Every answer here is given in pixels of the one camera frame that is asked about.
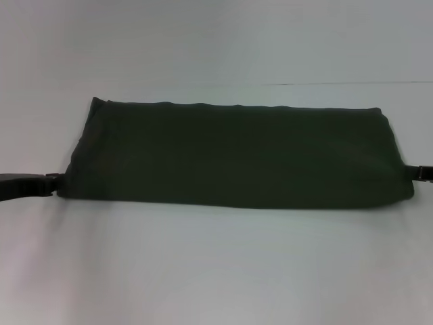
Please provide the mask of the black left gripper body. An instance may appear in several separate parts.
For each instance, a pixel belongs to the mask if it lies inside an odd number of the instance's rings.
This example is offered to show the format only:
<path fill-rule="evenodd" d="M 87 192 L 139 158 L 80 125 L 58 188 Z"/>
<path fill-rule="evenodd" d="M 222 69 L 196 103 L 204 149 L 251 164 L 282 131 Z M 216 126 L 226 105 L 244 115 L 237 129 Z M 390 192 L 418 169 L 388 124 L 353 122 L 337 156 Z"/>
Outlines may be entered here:
<path fill-rule="evenodd" d="M 46 197 L 48 191 L 44 175 L 1 174 L 1 202 L 27 197 Z"/>

